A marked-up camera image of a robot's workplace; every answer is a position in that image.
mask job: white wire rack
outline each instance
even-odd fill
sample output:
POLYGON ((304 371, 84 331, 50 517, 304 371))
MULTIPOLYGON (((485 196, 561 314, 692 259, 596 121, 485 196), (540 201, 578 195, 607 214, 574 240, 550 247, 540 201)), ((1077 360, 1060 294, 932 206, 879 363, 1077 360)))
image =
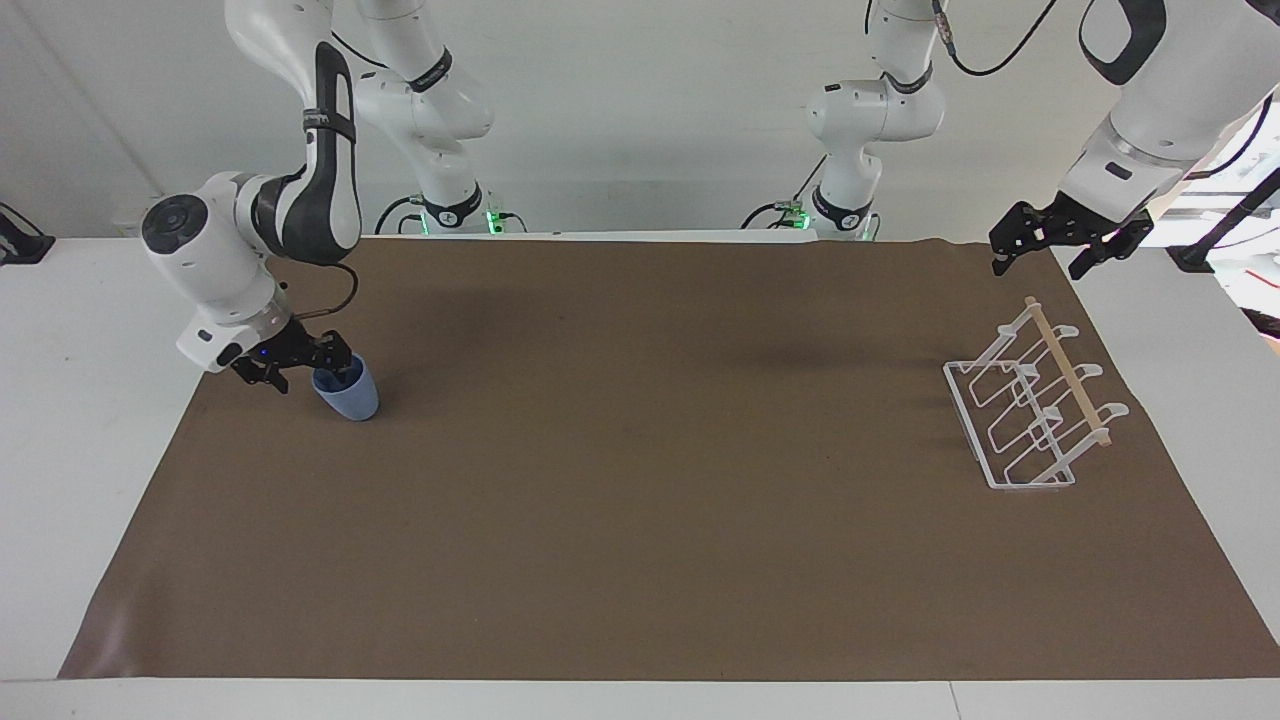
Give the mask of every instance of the white wire rack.
POLYGON ((1102 368, 1071 364, 1062 341, 1080 331, 1050 325, 1034 297, 996 332, 996 341, 977 360, 942 368, 987 484, 995 489, 1075 484, 1071 462, 1096 445, 1110 446, 1107 425, 1128 415, 1129 407, 1093 405, 1084 380, 1101 375, 1102 368), (1038 337, 1021 337, 1028 324, 1038 337))

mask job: brown table surface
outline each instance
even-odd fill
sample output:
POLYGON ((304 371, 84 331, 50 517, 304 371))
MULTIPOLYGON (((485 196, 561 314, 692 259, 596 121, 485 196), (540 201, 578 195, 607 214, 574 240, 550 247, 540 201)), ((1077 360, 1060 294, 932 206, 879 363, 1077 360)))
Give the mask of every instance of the brown table surface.
MULTIPOLYGON (((352 424, 206 377, 63 667, 82 676, 1280 676, 1047 255, 370 242, 352 424), (941 365, 1036 295, 1133 414, 1078 486, 986 487, 941 365)), ((276 268, 298 309, 335 270, 276 268)), ((146 392, 140 384, 138 392, 146 392)))

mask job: cup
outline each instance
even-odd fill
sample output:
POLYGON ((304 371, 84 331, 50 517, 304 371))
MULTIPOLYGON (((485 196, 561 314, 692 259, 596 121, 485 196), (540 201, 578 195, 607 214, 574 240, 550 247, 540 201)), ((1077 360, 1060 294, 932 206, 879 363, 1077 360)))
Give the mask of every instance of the cup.
POLYGON ((360 355, 352 354, 351 368, 342 374, 319 368, 312 370, 311 387, 329 407, 348 420, 360 423, 378 413, 378 386, 360 355))

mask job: wooden dowel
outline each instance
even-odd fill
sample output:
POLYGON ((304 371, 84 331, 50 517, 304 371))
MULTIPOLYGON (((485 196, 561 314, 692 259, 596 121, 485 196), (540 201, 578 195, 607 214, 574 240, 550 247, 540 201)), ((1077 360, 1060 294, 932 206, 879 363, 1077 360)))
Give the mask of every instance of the wooden dowel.
MULTIPOLYGON (((1062 377, 1066 379, 1068 387, 1071 388, 1071 395, 1075 397, 1075 402, 1080 406, 1080 411, 1084 413, 1084 420, 1093 430, 1103 429, 1106 425, 1102 424, 1102 418, 1098 416, 1098 409, 1094 407, 1093 401, 1089 400, 1089 393, 1084 389, 1084 383, 1082 383, 1080 378, 1075 375, 1075 368, 1066 357, 1066 351, 1062 350, 1062 343, 1059 342, 1057 336, 1053 334, 1053 325, 1048 324, 1048 318, 1044 316, 1044 310, 1034 297, 1027 299, 1027 309, 1032 311, 1032 319, 1036 320, 1036 327, 1039 328, 1041 336, 1044 338, 1044 343, 1048 346, 1048 351, 1053 356, 1053 361, 1057 363, 1057 369, 1062 372, 1062 377)), ((1111 438, 1103 437, 1098 441, 1098 445, 1103 447, 1110 446, 1111 438)))

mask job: red wire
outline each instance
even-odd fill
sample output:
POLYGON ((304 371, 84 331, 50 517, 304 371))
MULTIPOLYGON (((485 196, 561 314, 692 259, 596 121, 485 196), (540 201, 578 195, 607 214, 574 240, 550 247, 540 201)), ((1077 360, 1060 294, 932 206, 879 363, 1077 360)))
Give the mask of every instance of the red wire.
POLYGON ((1267 278, 1265 278, 1265 277, 1254 273, 1253 270, 1244 270, 1244 272, 1248 273, 1248 274, 1251 274, 1251 275, 1253 275, 1254 279, 1260 279, 1260 281, 1267 283, 1268 286, 1271 286, 1271 287, 1274 287, 1276 290, 1280 290, 1280 284, 1276 284, 1276 283, 1268 281, 1267 278))

